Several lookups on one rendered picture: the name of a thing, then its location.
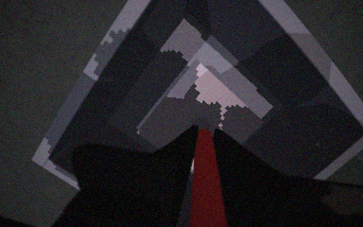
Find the red peg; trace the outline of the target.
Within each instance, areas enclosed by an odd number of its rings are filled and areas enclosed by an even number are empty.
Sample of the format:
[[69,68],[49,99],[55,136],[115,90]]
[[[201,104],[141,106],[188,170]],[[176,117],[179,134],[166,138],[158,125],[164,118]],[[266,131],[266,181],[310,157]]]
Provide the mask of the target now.
[[199,130],[194,155],[190,227],[227,227],[213,135]]

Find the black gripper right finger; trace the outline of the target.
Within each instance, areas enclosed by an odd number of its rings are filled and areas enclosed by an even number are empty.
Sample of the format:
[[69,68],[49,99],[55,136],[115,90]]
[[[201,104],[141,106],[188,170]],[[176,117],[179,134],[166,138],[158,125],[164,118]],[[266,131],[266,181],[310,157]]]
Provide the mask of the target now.
[[286,227],[301,210],[363,218],[363,185],[286,176],[215,129],[227,227]]

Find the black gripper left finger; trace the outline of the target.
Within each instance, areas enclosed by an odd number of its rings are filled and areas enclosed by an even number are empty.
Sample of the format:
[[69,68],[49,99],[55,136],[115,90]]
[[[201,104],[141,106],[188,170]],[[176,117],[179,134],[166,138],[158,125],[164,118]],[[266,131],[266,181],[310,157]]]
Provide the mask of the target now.
[[80,145],[71,155],[79,189],[86,185],[156,200],[159,227],[177,227],[198,134],[199,126],[193,125],[152,153]]

